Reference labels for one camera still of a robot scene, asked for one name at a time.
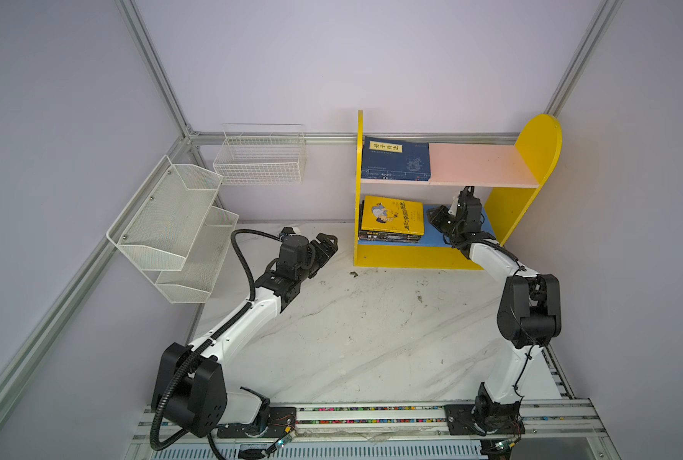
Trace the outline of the navy book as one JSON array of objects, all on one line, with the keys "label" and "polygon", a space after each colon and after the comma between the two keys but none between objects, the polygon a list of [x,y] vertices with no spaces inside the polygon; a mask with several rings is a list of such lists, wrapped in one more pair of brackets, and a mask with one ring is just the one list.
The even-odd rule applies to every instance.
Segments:
[{"label": "navy book", "polygon": [[367,136],[362,145],[362,171],[431,175],[429,144]]},{"label": "navy book", "polygon": [[418,174],[417,172],[374,172],[362,171],[362,180],[383,180],[383,181],[411,181],[411,182],[428,182],[431,179],[430,174]]}]

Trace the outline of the black antler cover book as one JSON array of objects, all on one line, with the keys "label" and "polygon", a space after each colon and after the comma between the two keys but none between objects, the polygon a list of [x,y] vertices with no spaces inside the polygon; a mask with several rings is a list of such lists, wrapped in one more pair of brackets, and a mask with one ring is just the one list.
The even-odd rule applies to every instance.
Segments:
[{"label": "black antler cover book", "polygon": [[394,232],[379,232],[379,231],[366,231],[360,230],[359,238],[389,238],[389,239],[422,239],[422,235],[411,235],[405,233],[394,233]]}]

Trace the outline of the yellow cartoon cover book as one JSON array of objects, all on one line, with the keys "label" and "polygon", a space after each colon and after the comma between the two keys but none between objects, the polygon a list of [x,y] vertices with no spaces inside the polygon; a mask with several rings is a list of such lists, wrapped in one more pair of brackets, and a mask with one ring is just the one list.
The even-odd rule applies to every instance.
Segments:
[{"label": "yellow cartoon cover book", "polygon": [[362,203],[360,229],[422,237],[425,233],[424,205],[418,201],[367,195]]}]

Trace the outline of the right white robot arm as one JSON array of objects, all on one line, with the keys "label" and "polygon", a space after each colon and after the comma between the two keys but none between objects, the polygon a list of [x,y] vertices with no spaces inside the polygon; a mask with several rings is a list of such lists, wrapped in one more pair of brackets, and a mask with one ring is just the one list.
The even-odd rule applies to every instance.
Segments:
[{"label": "right white robot arm", "polygon": [[445,243],[502,284],[496,325],[506,344],[502,358],[479,385],[473,404],[447,406],[453,432],[479,436],[520,433],[524,380],[533,360],[561,333],[558,278],[525,266],[483,229],[484,208],[475,189],[463,189],[452,206],[427,211]]}]

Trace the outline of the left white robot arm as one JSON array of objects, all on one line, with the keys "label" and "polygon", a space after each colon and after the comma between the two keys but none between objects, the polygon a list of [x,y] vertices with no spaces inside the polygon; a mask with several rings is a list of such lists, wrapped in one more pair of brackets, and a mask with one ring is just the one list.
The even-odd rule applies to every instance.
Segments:
[{"label": "left white robot arm", "polygon": [[209,437],[230,425],[248,427],[252,435],[267,430],[269,398],[247,387],[228,390],[224,367],[287,309],[302,284],[315,278],[339,250],[333,235],[320,233],[310,240],[286,227],[272,238],[280,244],[278,256],[255,277],[237,242],[242,233],[233,231],[230,243],[249,282],[249,295],[208,333],[163,352],[151,402],[153,450],[165,450],[188,434]]}]

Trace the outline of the black wolf cover book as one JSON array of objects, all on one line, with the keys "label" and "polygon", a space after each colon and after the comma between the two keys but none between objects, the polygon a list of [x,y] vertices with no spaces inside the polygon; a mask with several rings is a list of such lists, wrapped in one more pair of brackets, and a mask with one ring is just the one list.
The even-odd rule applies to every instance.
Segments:
[{"label": "black wolf cover book", "polygon": [[421,239],[360,238],[359,242],[365,245],[419,245]]}]

